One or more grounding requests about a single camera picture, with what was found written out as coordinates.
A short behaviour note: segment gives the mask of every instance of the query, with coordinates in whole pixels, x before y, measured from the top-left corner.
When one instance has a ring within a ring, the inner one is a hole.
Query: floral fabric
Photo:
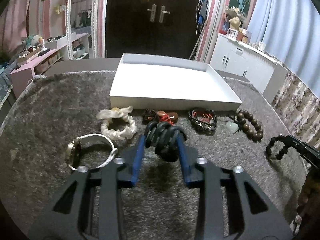
[[[320,147],[320,100],[291,71],[272,105],[293,136]]]

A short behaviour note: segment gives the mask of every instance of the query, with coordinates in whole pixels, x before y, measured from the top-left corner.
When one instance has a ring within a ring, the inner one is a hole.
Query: pink curtain
[[[26,20],[29,0],[10,0],[0,16],[0,50],[14,54],[27,36]]]

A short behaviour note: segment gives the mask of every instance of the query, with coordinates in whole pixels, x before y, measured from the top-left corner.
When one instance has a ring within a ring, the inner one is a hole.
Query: white scrunchie
[[[125,138],[131,139],[138,129],[132,116],[128,114],[131,113],[132,110],[132,106],[121,109],[113,108],[112,110],[101,110],[97,114],[98,119],[103,119],[103,122],[101,124],[101,133],[104,136],[109,137],[111,140],[125,140]],[[122,118],[125,122],[129,123],[130,127],[126,125],[126,127],[122,131],[120,131],[119,129],[109,130],[108,126],[112,123],[113,118]]]

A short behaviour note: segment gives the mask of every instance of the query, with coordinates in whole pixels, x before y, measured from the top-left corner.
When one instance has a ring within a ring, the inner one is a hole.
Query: silver screw
[[[124,164],[124,158],[115,158],[113,162],[116,164]]]
[[[87,172],[88,170],[89,170],[89,168],[87,166],[79,166],[78,167],[79,172]]]
[[[241,166],[234,166],[232,170],[234,173],[242,173],[244,171],[244,169]]]
[[[197,163],[198,164],[206,164],[208,162],[208,160],[204,157],[201,157],[201,158],[197,158]]]

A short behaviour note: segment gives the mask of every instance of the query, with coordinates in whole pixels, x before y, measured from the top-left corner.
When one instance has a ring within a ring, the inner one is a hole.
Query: watch
[[[102,134],[99,134],[99,133],[92,133],[92,134],[86,134],[86,135],[77,137],[69,142],[67,150],[65,152],[65,162],[68,165],[68,167],[71,168],[73,171],[79,171],[79,172],[88,171],[89,168],[86,166],[79,166],[76,169],[73,167],[73,164],[75,161],[79,160],[81,147],[83,144],[88,143],[88,142],[97,142],[97,141],[101,141],[101,142],[109,145],[112,148],[112,150],[110,152],[109,157],[105,160],[105,162],[96,168],[104,167],[109,162],[111,162],[112,159],[114,158],[114,156],[118,153],[118,149],[115,148],[112,141],[108,137],[106,137]]]

